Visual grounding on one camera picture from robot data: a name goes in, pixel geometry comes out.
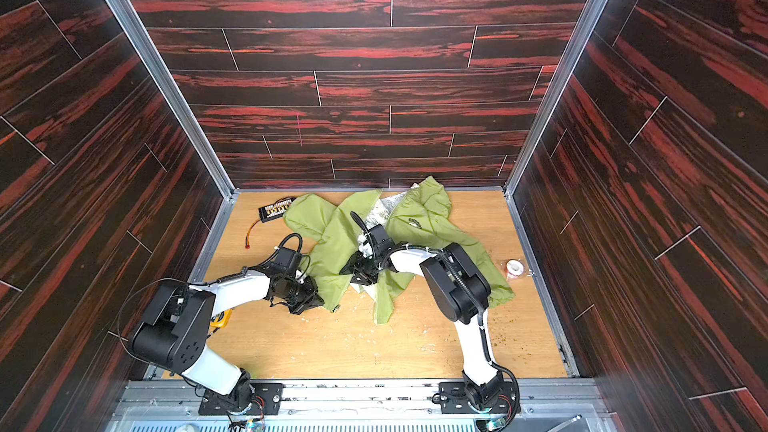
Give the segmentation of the green jacket with cartoon print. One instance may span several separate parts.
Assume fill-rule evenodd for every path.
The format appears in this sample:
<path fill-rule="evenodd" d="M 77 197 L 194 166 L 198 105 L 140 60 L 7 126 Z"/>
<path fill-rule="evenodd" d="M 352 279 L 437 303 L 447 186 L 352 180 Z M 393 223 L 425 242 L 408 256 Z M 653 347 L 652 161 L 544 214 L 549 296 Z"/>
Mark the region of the green jacket with cartoon print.
<path fill-rule="evenodd" d="M 295 233 L 316 242 L 310 251 L 308 276 L 318 287 L 324 308 L 334 311 L 350 286 L 351 277 L 340 274 L 358 250 L 360 227 L 350 214 L 365 219 L 382 203 L 382 191 L 355 192 L 336 205 L 317 194 L 296 199 L 284 215 L 284 222 Z M 461 245 L 491 286 L 489 305 L 497 307 L 511 301 L 515 293 L 493 263 L 484 246 L 450 221 L 452 203 L 442 184 L 428 177 L 405 192 L 384 222 L 395 242 L 443 248 Z"/>

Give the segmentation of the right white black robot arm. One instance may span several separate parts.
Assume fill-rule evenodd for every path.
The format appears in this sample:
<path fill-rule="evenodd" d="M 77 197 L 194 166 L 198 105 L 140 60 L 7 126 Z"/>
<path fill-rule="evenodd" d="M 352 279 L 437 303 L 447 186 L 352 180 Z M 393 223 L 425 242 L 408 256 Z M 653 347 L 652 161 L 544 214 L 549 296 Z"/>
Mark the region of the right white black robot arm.
<path fill-rule="evenodd" d="M 441 313 L 457 331 L 463 354 L 463 398 L 478 412 L 489 412 L 502 399 L 507 416 L 515 415 L 519 385 L 511 371 L 495 361 L 488 331 L 491 286 L 457 243 L 435 249 L 396 243 L 381 226 L 363 230 L 365 240 L 340 273 L 353 283 L 372 285 L 389 270 L 426 280 Z"/>

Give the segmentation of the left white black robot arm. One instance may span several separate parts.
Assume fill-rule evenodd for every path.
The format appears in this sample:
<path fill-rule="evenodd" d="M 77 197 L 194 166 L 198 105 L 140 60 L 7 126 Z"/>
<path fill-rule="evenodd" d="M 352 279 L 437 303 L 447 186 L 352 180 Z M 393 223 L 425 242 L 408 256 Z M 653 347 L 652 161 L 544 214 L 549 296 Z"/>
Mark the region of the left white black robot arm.
<path fill-rule="evenodd" d="M 314 280 L 298 272 L 302 255 L 282 248 L 269 260 L 205 283 L 165 280 L 129 336 L 135 358 L 169 370 L 243 410 L 252 402 L 250 375 L 207 345 L 213 324 L 236 307 L 278 300 L 292 314 L 324 305 Z"/>

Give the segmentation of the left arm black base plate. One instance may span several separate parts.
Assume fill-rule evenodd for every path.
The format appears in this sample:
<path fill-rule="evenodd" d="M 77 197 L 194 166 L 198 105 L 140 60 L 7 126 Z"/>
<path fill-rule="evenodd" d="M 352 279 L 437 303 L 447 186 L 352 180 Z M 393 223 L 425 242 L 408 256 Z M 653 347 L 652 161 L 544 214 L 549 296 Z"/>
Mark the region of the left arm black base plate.
<path fill-rule="evenodd" d="M 277 415 L 284 391 L 283 383 L 251 381 L 236 385 L 227 395 L 206 389 L 198 409 L 201 416 Z"/>

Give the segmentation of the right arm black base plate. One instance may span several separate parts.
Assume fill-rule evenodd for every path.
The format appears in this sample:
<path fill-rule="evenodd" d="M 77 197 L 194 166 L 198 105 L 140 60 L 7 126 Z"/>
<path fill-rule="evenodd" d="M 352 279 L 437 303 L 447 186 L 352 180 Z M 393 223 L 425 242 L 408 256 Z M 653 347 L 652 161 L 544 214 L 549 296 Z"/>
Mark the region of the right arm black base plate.
<path fill-rule="evenodd" d="M 476 386 L 465 381 L 447 381 L 438 384 L 431 397 L 443 414 L 512 414 L 521 410 L 513 383 L 495 381 Z"/>

